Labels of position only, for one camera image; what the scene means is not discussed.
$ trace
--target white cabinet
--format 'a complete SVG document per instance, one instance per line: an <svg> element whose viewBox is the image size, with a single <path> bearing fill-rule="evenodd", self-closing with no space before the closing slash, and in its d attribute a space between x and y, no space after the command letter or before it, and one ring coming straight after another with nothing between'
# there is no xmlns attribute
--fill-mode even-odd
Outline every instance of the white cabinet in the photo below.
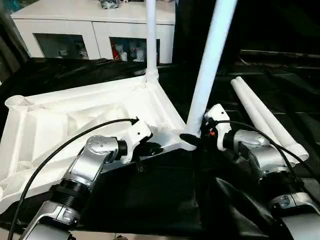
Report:
<svg viewBox="0 0 320 240"><path fill-rule="evenodd" d="M121 2L119 8L102 9L98 0L39 0L11 17L31 57L113 59L115 45L122 45L127 59L133 60L132 43L146 57L145 2ZM174 2L156 1L160 63L172 62L175 17Z"/></svg>

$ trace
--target black plastic sheet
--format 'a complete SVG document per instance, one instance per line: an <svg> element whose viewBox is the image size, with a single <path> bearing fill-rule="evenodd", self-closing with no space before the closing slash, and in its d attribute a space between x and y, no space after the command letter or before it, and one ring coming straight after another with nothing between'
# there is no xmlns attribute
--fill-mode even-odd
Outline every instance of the black plastic sheet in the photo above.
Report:
<svg viewBox="0 0 320 240"><path fill-rule="evenodd" d="M144 74L142 63L108 60L32 59L0 86L0 126L13 95L46 92L114 81ZM198 70L192 65L161 65L159 82L186 121ZM307 162L319 174L320 71L256 66L221 69L208 107L222 104L230 119L251 123L230 80L242 76L266 106L310 154ZM176 150L143 162L145 172L130 165L104 174L98 181L77 229L99 232L186 237L286 239L286 229L271 216L256 180L232 162L234 155L204 145L194 152ZM299 165L297 173L312 182ZM316 195L319 187L312 185ZM49 193L28 198L19 217L20 231ZM8 228L16 203L0 215Z"/></svg>

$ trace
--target glass cabinet door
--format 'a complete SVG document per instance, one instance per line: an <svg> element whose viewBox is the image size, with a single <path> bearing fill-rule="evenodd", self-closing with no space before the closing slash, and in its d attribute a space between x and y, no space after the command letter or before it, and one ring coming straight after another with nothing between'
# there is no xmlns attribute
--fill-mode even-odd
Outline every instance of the glass cabinet door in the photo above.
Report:
<svg viewBox="0 0 320 240"><path fill-rule="evenodd" d="M123 22L93 22L101 58L145 62L147 59L147 25ZM174 25L157 24L157 62L172 62Z"/></svg>
<svg viewBox="0 0 320 240"><path fill-rule="evenodd" d="M45 58L89 59L81 35L34 33Z"/></svg>
<svg viewBox="0 0 320 240"><path fill-rule="evenodd" d="M33 58L100 59L90 21L14 19Z"/></svg>
<svg viewBox="0 0 320 240"><path fill-rule="evenodd" d="M133 37L110 37L112 57L129 62L147 61L147 40ZM160 60L160 39L156 40L157 63Z"/></svg>

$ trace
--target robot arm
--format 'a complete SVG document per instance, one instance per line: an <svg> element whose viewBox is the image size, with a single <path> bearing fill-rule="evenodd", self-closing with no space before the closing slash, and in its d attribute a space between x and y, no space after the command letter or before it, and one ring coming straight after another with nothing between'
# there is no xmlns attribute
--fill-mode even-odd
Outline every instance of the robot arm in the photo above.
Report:
<svg viewBox="0 0 320 240"><path fill-rule="evenodd" d="M148 125L138 121L120 140L90 137L60 184L52 186L52 197L42 204L20 240L75 240L69 229L79 222L99 176L129 164L135 147L151 136Z"/></svg>
<svg viewBox="0 0 320 240"><path fill-rule="evenodd" d="M217 148L226 149L247 159L255 166L259 185L275 216L282 219L293 239L319 239L320 206L304 191L304 183L296 179L283 161L278 150L255 131L233 130L220 104L213 106L204 116L210 131L217 130Z"/></svg>

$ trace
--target floor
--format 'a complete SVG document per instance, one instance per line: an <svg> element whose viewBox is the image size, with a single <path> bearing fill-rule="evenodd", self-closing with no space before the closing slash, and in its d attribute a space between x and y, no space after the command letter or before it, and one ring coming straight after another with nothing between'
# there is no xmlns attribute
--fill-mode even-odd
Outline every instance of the floor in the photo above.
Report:
<svg viewBox="0 0 320 240"><path fill-rule="evenodd" d="M113 240L118 236L126 237L128 240L185 240L184 238L153 236L153 235L137 235L129 233L108 233L108 232L90 232L90 231L73 231L72 235L76 240ZM8 231L0 228L0 240L8 237ZM14 240L18 240L19 235L14 236Z"/></svg>

